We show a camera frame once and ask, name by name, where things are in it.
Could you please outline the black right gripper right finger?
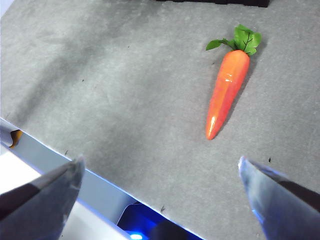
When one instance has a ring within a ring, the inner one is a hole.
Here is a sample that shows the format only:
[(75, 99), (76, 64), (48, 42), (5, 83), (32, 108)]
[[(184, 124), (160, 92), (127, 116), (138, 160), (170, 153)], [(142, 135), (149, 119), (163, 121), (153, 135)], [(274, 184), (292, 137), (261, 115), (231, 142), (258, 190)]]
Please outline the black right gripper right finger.
[(268, 240), (318, 240), (320, 194), (245, 156), (238, 172), (250, 208)]

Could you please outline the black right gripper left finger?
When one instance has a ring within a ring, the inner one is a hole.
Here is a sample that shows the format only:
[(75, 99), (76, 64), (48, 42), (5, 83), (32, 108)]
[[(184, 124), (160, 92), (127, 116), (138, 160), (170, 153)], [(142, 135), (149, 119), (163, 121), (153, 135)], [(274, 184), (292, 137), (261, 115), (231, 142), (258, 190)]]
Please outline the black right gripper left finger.
[(79, 157), (0, 195), (2, 240), (57, 240), (85, 173)]

